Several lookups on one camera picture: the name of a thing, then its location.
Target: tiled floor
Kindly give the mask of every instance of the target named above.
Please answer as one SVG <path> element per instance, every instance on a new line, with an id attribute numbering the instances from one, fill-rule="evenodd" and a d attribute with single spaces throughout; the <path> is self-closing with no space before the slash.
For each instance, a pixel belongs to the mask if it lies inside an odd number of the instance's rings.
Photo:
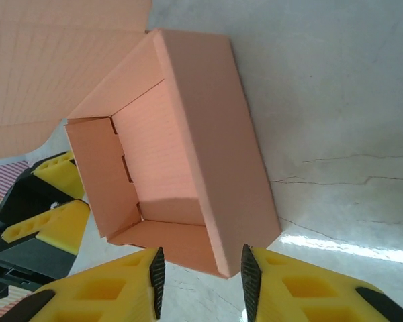
<path id="1" fill-rule="evenodd" d="M 230 35 L 283 225 L 270 249 L 403 306 L 403 0 L 158 0 L 149 27 Z M 73 270 L 134 249 L 90 220 Z M 243 309 L 239 276 L 167 266 L 162 321 L 239 322 Z"/>

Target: yellow foam pad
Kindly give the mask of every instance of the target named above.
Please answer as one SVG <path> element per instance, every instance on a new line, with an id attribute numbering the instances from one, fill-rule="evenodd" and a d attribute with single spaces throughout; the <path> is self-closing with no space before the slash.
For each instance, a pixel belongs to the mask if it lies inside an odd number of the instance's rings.
<path id="1" fill-rule="evenodd" d="M 38 233 L 36 238 L 76 255 L 89 216 L 89 206 L 80 200 L 51 209 L 8 227 L 1 238 L 7 243 Z"/>
<path id="2" fill-rule="evenodd" d="M 81 177 L 71 160 L 74 160 L 74 156 L 69 151 L 43 162 L 33 171 L 33 175 L 69 196 L 81 199 L 84 195 Z"/>
<path id="3" fill-rule="evenodd" d="M 252 248 L 262 271 L 257 322 L 387 322 L 356 291 L 373 285 L 285 255 Z"/>
<path id="4" fill-rule="evenodd" d="M 149 248 L 43 286 L 56 295 L 31 322 L 156 321 Z"/>

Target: striped fabric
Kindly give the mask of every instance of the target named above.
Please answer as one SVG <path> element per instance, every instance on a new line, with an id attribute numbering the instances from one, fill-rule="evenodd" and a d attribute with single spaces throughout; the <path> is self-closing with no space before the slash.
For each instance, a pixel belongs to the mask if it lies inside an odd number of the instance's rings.
<path id="1" fill-rule="evenodd" d="M 20 288 L 10 286 L 9 296 L 5 297 L 4 299 L 0 299 L 0 317 L 30 293 L 31 292 L 28 290 L 22 290 Z"/>
<path id="2" fill-rule="evenodd" d="M 0 165 L 0 200 L 26 168 L 28 168 L 26 160 Z"/>

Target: white floor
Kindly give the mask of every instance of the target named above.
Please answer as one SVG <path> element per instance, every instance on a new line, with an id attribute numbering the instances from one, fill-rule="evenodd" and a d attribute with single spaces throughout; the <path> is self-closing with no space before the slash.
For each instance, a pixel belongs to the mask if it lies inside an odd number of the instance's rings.
<path id="1" fill-rule="evenodd" d="M 403 306 L 403 0 L 158 0 L 149 27 L 230 35 L 283 225 L 270 249 Z M 135 249 L 90 220 L 73 271 Z M 239 322 L 243 309 L 240 276 L 167 266 L 161 321 Z"/>

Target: orange cardboard box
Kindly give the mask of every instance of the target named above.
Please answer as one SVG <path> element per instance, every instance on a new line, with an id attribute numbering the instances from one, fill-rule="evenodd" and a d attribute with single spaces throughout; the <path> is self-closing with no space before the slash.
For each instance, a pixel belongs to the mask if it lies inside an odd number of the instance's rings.
<path id="1" fill-rule="evenodd" d="M 0 157 L 67 117 L 101 236 L 233 276 L 243 244 L 266 247 L 280 228 L 229 39 L 146 33 L 148 0 L 64 2 L 0 2 L 0 53 L 13 44 Z"/>

